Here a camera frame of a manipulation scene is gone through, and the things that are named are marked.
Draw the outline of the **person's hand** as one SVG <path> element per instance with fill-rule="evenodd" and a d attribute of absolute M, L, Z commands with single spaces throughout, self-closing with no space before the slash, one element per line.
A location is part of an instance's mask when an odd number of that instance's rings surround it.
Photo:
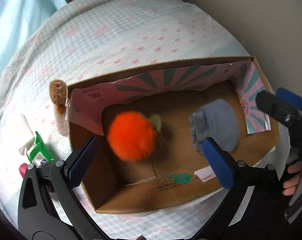
<path fill-rule="evenodd" d="M 288 167 L 287 171 L 288 171 L 288 174 L 293 175 L 293 177 L 283 183 L 282 194 L 284 196 L 291 196 L 295 193 L 295 191 L 298 187 L 298 183 L 301 179 L 302 162 L 297 161 L 296 163 L 291 164 Z"/>

